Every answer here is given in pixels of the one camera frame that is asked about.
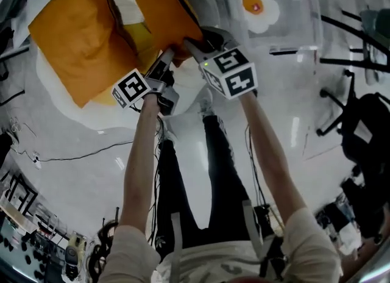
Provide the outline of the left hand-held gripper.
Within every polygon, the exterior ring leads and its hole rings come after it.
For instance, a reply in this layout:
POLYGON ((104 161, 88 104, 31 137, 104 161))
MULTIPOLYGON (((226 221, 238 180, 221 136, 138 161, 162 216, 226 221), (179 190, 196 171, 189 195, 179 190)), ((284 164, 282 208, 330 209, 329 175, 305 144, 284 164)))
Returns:
POLYGON ((148 94, 157 96, 157 104, 163 116, 174 113, 179 94, 174 90, 174 78, 169 67, 174 58, 172 49, 164 50, 148 69, 145 76, 134 69, 120 79, 112 89, 117 104, 126 109, 148 94))

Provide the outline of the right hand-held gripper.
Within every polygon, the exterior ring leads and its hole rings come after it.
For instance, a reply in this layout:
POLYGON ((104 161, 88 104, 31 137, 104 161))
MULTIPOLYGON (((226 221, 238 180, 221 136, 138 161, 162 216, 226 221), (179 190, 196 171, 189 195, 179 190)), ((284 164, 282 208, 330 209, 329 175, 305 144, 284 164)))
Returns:
POLYGON ((229 100, 256 90, 257 72, 246 48, 227 30, 212 26, 200 29, 206 42, 185 38, 183 44, 200 63, 200 70, 211 87, 229 100), (215 50, 224 52, 214 56, 215 50))

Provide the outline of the small orange cushion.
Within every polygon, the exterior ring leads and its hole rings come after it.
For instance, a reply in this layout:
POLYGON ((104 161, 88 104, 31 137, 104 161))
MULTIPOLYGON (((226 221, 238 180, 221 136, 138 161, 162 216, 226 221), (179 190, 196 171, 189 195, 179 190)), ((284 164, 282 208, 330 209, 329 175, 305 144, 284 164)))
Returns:
POLYGON ((197 15, 188 0, 135 0, 152 34, 154 46, 164 51, 172 48, 173 64, 179 67, 191 58, 183 44, 190 38, 203 41, 197 15))

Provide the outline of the large orange cushion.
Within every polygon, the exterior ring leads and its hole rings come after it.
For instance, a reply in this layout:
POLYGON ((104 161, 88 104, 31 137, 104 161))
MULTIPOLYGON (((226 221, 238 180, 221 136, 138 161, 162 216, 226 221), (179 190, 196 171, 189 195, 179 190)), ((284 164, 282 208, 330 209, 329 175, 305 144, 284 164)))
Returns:
POLYGON ((143 24, 122 24, 113 0, 50 0, 29 32, 80 108, 158 54, 143 24))

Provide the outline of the person's right forearm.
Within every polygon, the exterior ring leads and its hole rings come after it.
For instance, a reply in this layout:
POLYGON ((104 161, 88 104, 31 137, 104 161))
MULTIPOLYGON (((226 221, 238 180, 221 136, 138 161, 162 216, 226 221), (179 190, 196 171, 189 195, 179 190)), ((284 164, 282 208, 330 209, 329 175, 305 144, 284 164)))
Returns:
POLYGON ((258 164, 268 189, 275 201, 282 221, 289 218, 306 204, 296 188, 288 168, 285 152, 266 114, 254 93, 239 97, 255 148, 258 164))

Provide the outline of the person's left forearm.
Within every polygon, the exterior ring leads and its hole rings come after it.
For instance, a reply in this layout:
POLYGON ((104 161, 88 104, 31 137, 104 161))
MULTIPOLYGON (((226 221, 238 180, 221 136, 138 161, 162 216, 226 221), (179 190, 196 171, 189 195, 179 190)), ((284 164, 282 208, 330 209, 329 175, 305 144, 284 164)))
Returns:
POLYGON ((157 96, 144 98, 124 176, 121 226, 146 231, 154 178, 154 139, 160 108, 157 96))

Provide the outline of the person's right white shoe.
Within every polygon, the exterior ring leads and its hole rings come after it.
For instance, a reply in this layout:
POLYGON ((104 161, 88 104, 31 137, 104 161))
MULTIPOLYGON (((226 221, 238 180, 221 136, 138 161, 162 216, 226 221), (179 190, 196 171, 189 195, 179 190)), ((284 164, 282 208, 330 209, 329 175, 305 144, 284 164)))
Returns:
POLYGON ((213 116, 213 94, 209 88, 204 88, 198 97, 199 114, 202 118, 213 116))

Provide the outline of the person's left white shoe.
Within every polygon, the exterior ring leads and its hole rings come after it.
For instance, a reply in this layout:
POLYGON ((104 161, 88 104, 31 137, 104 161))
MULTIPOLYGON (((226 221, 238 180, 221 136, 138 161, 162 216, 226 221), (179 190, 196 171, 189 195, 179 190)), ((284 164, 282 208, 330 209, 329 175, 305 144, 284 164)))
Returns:
POLYGON ((168 120, 163 120, 158 117, 158 137, 159 140, 170 140, 173 143, 177 141, 176 135, 173 133, 171 123, 168 120))

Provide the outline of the white and yellow round pouf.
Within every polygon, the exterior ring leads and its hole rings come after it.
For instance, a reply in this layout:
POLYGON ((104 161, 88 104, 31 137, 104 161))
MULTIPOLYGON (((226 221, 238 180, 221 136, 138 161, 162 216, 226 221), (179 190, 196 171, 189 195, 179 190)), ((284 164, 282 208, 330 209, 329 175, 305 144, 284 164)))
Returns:
MULTIPOLYGON (((135 0, 113 0, 113 2, 119 11, 123 25, 141 23, 147 29, 143 14, 135 0)), ((89 101, 83 108, 78 107, 39 47, 37 48, 36 66, 38 77, 48 91, 52 102, 64 116, 94 131, 114 127, 126 127, 129 129, 135 127, 138 114, 135 112, 124 113, 112 96, 113 86, 107 90, 107 96, 100 95, 98 100, 89 101)))

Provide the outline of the person's right leg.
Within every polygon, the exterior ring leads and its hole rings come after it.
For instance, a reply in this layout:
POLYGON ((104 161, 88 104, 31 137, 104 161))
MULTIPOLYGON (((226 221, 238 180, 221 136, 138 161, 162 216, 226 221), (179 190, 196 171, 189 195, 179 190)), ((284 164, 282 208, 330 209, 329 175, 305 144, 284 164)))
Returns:
POLYGON ((202 119, 211 182, 211 214, 208 230, 219 242, 249 241, 243 202, 249 200, 235 168, 233 151, 217 115, 202 119))

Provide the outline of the black office chair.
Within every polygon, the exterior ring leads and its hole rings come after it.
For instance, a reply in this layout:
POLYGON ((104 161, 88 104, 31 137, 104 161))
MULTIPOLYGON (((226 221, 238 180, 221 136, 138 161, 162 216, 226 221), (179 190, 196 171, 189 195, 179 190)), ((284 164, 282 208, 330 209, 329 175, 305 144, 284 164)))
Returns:
POLYGON ((319 92, 321 98, 328 98, 340 109, 340 115, 326 129, 317 129, 323 137, 336 129, 342 137, 344 155, 360 167, 382 166, 390 163, 390 99, 381 93, 368 93, 357 97, 355 73, 344 70, 350 78, 346 103, 342 103, 326 88, 319 92))

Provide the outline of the person's torso in pale shirt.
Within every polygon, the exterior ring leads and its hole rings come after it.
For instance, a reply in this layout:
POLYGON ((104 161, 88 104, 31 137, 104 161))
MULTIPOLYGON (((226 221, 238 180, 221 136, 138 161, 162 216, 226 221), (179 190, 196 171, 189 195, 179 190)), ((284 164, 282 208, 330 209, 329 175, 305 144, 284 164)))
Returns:
MULTIPOLYGON (((282 251, 287 256, 287 265, 281 278, 268 270, 266 280, 272 283, 339 282, 339 255, 309 209, 299 209, 290 216, 282 251)), ((138 229, 118 227, 98 283, 151 283, 155 271, 161 283, 223 283, 260 274, 260 261, 250 241, 184 249, 177 264, 173 264, 173 257, 168 254, 161 259, 138 229)))

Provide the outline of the cluttered work desk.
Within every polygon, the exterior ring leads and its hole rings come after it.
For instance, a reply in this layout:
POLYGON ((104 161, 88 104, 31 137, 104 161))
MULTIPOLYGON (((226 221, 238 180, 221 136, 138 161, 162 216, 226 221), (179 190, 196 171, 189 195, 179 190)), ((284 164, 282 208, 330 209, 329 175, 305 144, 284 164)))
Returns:
POLYGON ((88 238, 62 234, 22 215, 0 197, 0 283, 88 283, 88 238))

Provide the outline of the black metal frame chair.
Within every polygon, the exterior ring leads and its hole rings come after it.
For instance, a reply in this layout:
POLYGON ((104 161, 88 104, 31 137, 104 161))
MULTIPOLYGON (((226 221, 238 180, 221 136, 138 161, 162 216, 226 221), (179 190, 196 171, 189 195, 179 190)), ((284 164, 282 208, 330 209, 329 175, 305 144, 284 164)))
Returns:
MULTIPOLYGON (((343 30, 343 31, 345 31, 347 33, 352 34, 353 36, 355 36, 355 37, 359 38, 360 40, 362 40, 362 42, 366 41, 367 43, 369 43, 370 45, 373 45, 375 48, 379 49, 380 51, 382 51, 384 53, 388 52, 388 50, 384 46, 382 46, 377 41, 375 41, 374 39, 370 38, 369 36, 367 36, 363 32, 362 20, 361 20, 360 14, 359 15, 355 15, 355 14, 352 14, 352 13, 347 12, 345 10, 342 10, 341 13, 342 13, 342 15, 359 22, 360 23, 360 28, 356 29, 356 28, 354 28, 352 26, 349 26, 348 24, 345 24, 345 23, 343 23, 341 21, 335 20, 335 19, 330 18, 330 17, 325 16, 325 15, 318 15, 317 18, 319 20, 321 20, 323 23, 331 24, 334 27, 337 27, 337 28, 339 28, 339 29, 341 29, 341 30, 343 30)), ((352 48, 350 50, 350 52, 361 53, 363 55, 363 47, 362 48, 358 48, 358 49, 353 49, 352 48)), ((363 68, 363 69, 366 69, 366 70, 379 71, 379 72, 382 72, 382 73, 390 73, 390 66, 384 66, 384 65, 381 65, 381 64, 367 62, 366 60, 364 60, 364 57, 363 57, 363 60, 326 59, 326 58, 321 57, 319 59, 319 61, 322 64, 341 65, 341 66, 354 66, 354 67, 363 68)))

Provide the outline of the black cross-braced table frame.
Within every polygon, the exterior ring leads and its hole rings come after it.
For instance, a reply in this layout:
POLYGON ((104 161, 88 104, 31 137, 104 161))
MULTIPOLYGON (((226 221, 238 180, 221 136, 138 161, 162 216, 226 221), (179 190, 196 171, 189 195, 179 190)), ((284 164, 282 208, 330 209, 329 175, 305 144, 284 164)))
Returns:
POLYGON ((0 197, 2 196, 19 212, 26 215, 37 199, 38 192, 21 173, 7 171, 0 179, 0 197))

